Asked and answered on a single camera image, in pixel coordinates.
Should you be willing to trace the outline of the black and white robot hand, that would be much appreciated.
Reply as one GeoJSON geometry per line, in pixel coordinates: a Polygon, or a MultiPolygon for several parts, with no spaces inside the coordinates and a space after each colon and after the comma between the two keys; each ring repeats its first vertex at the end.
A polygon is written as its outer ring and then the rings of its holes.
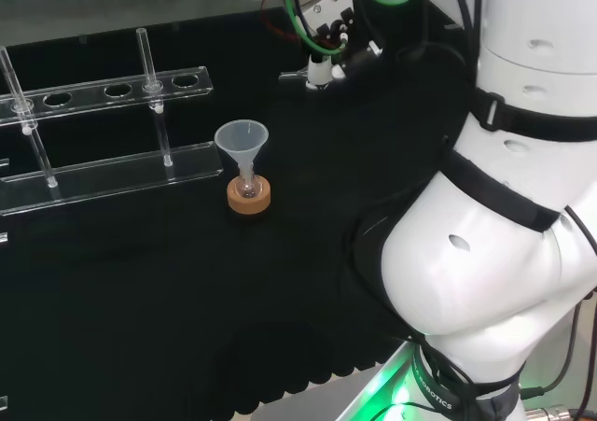
{"type": "Polygon", "coordinates": [[[299,41],[309,51],[299,73],[318,91],[354,75],[382,56],[382,45],[354,0],[285,0],[299,41]]]}

